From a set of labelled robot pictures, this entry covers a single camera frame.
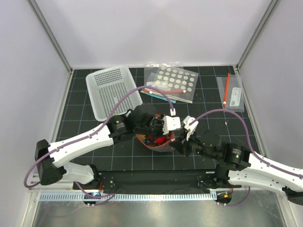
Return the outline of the orange zipper clear bag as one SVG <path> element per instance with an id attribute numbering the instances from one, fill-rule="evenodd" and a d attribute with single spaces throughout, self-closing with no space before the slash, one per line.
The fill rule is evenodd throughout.
<path id="1" fill-rule="evenodd" d="M 153 138 L 151 135 L 136 134 L 137 139 L 148 149 L 156 152 L 172 152 L 175 149 L 169 144 L 175 140 L 175 135 L 171 132 L 168 135 L 164 135 L 160 138 Z"/>

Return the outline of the red yellow apple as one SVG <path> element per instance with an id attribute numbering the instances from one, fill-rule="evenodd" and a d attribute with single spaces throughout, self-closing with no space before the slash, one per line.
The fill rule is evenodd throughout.
<path id="1" fill-rule="evenodd" d="M 155 140 L 155 144 L 156 144 L 157 146 L 160 146 L 161 144 L 166 143 L 168 140 L 170 140 L 170 137 L 169 137 L 169 136 L 163 136 L 163 137 L 157 138 L 157 139 Z"/>

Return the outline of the white perforated plastic basket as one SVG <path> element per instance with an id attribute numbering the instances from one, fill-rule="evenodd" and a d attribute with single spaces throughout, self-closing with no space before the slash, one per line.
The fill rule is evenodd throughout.
<path id="1" fill-rule="evenodd" d="M 114 106 L 136 88 L 128 67 L 119 66 L 90 73 L 86 85 L 95 119 L 104 122 Z"/>

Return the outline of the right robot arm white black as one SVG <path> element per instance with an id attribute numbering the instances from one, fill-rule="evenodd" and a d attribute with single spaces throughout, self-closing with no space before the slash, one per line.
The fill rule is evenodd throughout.
<path id="1" fill-rule="evenodd" d="M 297 205 L 303 203 L 303 172 L 294 167 L 252 154 L 241 145 L 228 143 L 219 135 L 206 131 L 203 136 L 183 133 L 169 144 L 184 156 L 197 153 L 216 162 L 213 173 L 198 177 L 201 189 L 256 187 L 285 195 Z"/>

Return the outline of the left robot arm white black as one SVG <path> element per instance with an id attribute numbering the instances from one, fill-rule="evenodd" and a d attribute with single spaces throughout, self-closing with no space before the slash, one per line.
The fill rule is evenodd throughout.
<path id="1" fill-rule="evenodd" d="M 131 140 L 136 134 L 154 139 L 165 137 L 165 114 L 159 114 L 153 105 L 139 105 L 125 114 L 113 115 L 99 126 L 75 137 L 49 143 L 36 144 L 35 161 L 41 185 L 68 180 L 96 189 L 100 185 L 97 168 L 71 161 L 81 155 L 103 147 Z"/>

